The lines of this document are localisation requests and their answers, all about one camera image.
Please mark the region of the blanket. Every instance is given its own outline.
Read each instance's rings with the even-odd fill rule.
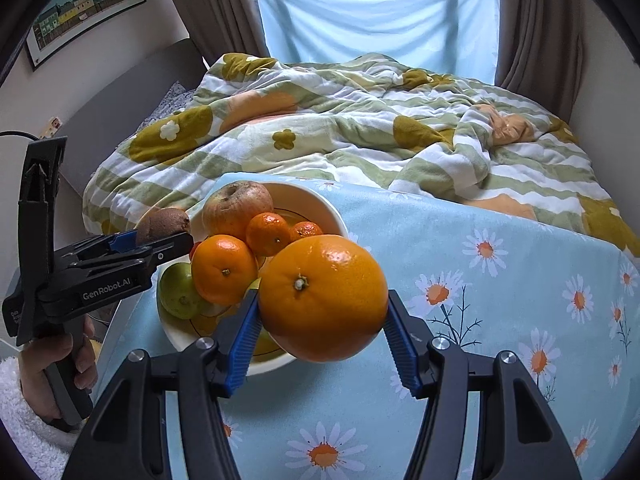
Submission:
[[[381,54],[286,65],[225,54],[186,109],[130,137],[83,199],[90,232],[188,209],[225,173],[381,187],[529,218],[612,242],[640,240],[569,126],[535,102]]]

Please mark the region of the silver bolt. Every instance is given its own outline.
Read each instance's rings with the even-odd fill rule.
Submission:
[[[131,352],[129,352],[129,355],[127,356],[127,359],[132,363],[139,363],[144,358],[145,358],[145,351],[141,349],[132,350]]]
[[[437,348],[438,350],[446,350],[447,348],[449,348],[449,340],[446,339],[445,337],[434,337],[431,340],[431,344],[433,345],[434,348]]]
[[[196,346],[200,350],[209,350],[213,346],[213,339],[210,337],[201,337],[196,341]]]
[[[500,359],[503,363],[507,363],[508,365],[514,364],[516,362],[517,357],[511,350],[505,350],[504,352],[500,352]]]

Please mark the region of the brown curtain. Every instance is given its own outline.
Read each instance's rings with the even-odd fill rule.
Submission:
[[[568,121],[582,68],[580,0],[500,0],[495,83]]]
[[[213,64],[227,52],[267,57],[257,0],[173,0],[200,53]]]

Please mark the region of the green fruit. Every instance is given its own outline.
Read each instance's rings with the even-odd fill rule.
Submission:
[[[162,307],[179,319],[191,319],[209,303],[198,294],[191,279],[191,264],[178,262],[168,267],[158,283]]]

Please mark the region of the gray headboard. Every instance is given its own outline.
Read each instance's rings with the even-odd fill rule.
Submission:
[[[82,196],[91,174],[158,106],[173,83],[194,89],[206,67],[189,38],[147,57],[122,74],[65,122],[62,176]]]

